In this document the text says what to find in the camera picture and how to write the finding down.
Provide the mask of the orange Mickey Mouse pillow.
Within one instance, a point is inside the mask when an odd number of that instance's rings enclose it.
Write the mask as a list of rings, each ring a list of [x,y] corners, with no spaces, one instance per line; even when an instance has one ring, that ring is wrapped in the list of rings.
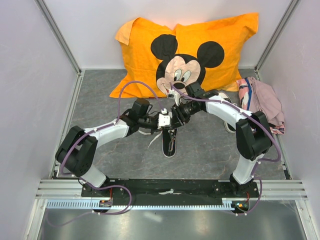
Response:
[[[242,48],[258,27],[256,12],[174,28],[142,17],[128,21],[115,36],[127,73],[110,96],[165,98],[192,83],[236,92]]]

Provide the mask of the aluminium front rail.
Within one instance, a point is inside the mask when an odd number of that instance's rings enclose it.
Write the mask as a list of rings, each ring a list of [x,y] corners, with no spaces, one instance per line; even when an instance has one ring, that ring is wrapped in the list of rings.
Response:
[[[80,199],[82,186],[75,179],[43,179],[36,197],[40,199]],[[307,200],[301,180],[263,180],[263,200]]]

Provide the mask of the aluminium frame post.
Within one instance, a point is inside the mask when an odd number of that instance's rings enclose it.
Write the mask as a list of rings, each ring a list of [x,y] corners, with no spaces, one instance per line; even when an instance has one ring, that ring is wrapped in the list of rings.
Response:
[[[279,37],[281,36],[282,32],[284,31],[286,25],[288,24],[290,18],[292,17],[293,13],[295,12],[296,8],[298,7],[300,0],[291,0],[282,15],[278,25],[276,26],[271,38],[269,39],[264,51],[262,52],[257,64],[254,67],[256,74],[259,73],[262,66],[266,62],[268,56],[270,55],[273,47],[275,46],[276,42],[278,41]]]
[[[82,69],[79,66],[75,56],[73,55],[70,47],[68,46],[58,24],[55,21],[54,16],[52,15],[49,7],[47,6],[44,0],[35,0],[35,3],[39,7],[40,11],[42,12],[46,22],[48,23],[50,29],[52,30],[56,40],[58,41],[60,47],[62,48],[63,52],[65,53],[66,57],[68,58],[72,68],[74,71],[80,75],[82,73]]]

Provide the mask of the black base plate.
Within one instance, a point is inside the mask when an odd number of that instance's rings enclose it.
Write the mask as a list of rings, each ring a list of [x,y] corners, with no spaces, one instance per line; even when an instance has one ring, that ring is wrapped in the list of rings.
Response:
[[[228,180],[215,179],[121,179],[113,178],[104,184],[110,190],[96,190],[85,184],[82,197],[111,197],[113,204],[127,205],[132,195],[132,206],[200,206],[221,205],[223,198],[257,198],[257,183],[252,181],[244,187],[236,187]]]

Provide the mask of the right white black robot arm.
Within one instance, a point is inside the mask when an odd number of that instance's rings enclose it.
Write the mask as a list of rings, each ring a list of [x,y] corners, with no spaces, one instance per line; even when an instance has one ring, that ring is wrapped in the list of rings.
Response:
[[[243,110],[215,90],[204,91],[198,82],[187,85],[185,89],[186,94],[171,85],[173,94],[187,98],[185,103],[177,100],[171,108],[172,119],[176,121],[174,127],[185,125],[192,115],[204,111],[222,119],[235,130],[239,160],[230,175],[229,191],[235,197],[242,196],[254,178],[258,161],[274,143],[265,114]]]

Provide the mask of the left aluminium frame post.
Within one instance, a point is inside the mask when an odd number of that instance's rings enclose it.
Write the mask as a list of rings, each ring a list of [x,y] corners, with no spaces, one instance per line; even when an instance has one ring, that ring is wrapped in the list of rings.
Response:
[[[70,47],[68,46],[58,24],[55,21],[54,16],[52,15],[49,7],[47,6],[44,0],[35,0],[35,3],[39,7],[40,11],[42,12],[46,22],[48,23],[50,29],[52,30],[56,40],[58,41],[60,47],[62,48],[63,52],[65,53],[66,57],[68,58],[72,68],[74,71],[80,75],[82,73],[82,69],[79,66],[75,56],[73,55]]]

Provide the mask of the black canvas sneaker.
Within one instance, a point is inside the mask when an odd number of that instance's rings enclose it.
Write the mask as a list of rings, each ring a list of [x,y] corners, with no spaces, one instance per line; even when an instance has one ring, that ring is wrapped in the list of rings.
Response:
[[[172,158],[176,154],[176,138],[178,128],[164,129],[161,133],[162,153],[167,158]]]

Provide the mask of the pink folded cloth pile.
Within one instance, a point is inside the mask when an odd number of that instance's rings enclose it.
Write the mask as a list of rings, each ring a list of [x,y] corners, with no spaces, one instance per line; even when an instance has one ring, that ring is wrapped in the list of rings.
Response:
[[[271,132],[275,135],[283,135],[285,116],[273,88],[255,77],[246,77],[237,80],[236,83],[241,108],[253,113],[263,112]]]

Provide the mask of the right aluminium frame post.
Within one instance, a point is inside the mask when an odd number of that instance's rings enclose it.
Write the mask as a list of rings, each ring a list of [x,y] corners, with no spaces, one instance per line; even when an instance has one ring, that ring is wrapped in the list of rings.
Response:
[[[276,42],[278,41],[279,37],[281,36],[282,32],[284,31],[286,25],[288,24],[290,18],[292,17],[293,13],[295,12],[296,8],[298,7],[300,0],[291,0],[282,15],[278,25],[276,26],[271,38],[269,39],[264,51],[262,52],[257,64],[254,67],[256,74],[259,73],[262,66],[266,62],[268,56],[270,55],[273,47],[275,46]]]

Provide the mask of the white shoelace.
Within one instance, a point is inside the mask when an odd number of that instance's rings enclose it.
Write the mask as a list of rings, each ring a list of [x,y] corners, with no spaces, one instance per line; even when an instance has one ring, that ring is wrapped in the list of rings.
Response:
[[[144,135],[144,136],[151,136],[151,135],[154,134],[154,133],[151,133],[151,132],[144,132],[144,131],[141,131],[141,130],[138,130],[137,132],[140,133],[140,134],[142,134],[142,135]],[[149,148],[149,147],[153,144],[153,142],[154,142],[155,140],[157,140],[157,139],[162,135],[162,133],[168,132],[169,135],[171,136],[171,134],[173,134],[175,131],[174,131],[173,129],[162,129],[162,130],[159,130],[159,131],[156,131],[156,132],[157,132],[157,134],[156,134],[155,137],[150,141],[150,143],[148,144],[148,147],[147,147],[147,148]]]

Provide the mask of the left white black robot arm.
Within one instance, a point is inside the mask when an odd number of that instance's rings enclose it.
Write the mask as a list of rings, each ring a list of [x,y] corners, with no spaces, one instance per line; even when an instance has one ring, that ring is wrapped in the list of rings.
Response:
[[[93,165],[96,150],[117,139],[137,132],[140,128],[159,130],[166,122],[167,110],[155,115],[149,114],[150,103],[138,98],[131,108],[113,121],[92,128],[72,127],[58,147],[55,160],[61,164],[61,171],[67,169],[71,174],[92,185],[92,191],[99,197],[110,191],[109,178]]]

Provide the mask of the white tape scrap on base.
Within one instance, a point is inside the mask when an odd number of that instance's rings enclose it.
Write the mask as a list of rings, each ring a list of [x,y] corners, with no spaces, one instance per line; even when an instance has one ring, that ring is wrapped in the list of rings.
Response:
[[[181,195],[181,192],[175,191],[173,188],[167,191],[162,191],[158,193],[159,195],[165,196],[165,195]]]

